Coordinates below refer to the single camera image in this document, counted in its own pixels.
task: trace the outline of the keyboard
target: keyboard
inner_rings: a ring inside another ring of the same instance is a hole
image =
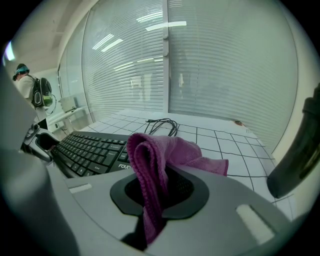
[[[128,135],[76,131],[52,150],[54,162],[68,178],[116,172],[131,167]]]

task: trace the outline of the pink towel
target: pink towel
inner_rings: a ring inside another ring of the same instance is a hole
[[[180,137],[135,133],[129,137],[126,148],[144,198],[143,221],[148,245],[164,227],[159,195],[161,198],[169,196],[166,163],[227,175],[228,160],[202,157],[198,145]]]

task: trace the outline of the desk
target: desk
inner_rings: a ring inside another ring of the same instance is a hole
[[[125,109],[92,123],[81,131],[122,135],[144,133],[147,119],[162,118],[176,121],[179,124],[177,136],[196,143],[204,157],[228,159],[228,177],[277,206],[290,220],[296,217],[296,203],[292,193],[276,201],[268,190],[267,176],[277,165],[274,157],[250,129],[233,121]],[[166,123],[154,135],[168,135],[171,128],[171,124]]]
[[[78,107],[76,110],[74,111],[69,111],[67,113],[65,112],[61,112],[61,113],[58,113],[56,115],[54,115],[53,117],[49,118],[47,117],[47,125],[50,126],[50,125],[54,125],[58,122],[61,122],[61,121],[65,121],[65,128],[67,129],[67,131],[69,133],[72,133],[75,129],[72,127],[72,124],[69,120],[69,117],[71,117],[72,115],[80,112],[80,111],[84,111],[85,110],[85,107]]]

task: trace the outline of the backpack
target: backpack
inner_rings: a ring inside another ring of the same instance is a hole
[[[32,87],[32,100],[31,103],[36,107],[50,107],[53,103],[52,88],[49,81],[42,77],[40,79],[33,78],[31,75],[27,75],[34,80]]]

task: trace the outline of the white shirt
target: white shirt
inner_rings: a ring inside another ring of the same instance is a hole
[[[28,75],[25,75],[22,77],[18,84],[17,84],[17,89],[18,91],[22,94],[22,96],[26,99],[26,101],[31,105],[31,107],[35,110],[36,112],[36,117],[34,119],[35,122],[39,123],[43,119],[47,118],[47,113],[45,111],[44,107],[35,107],[31,101],[32,101],[32,88],[35,84],[35,81]]]

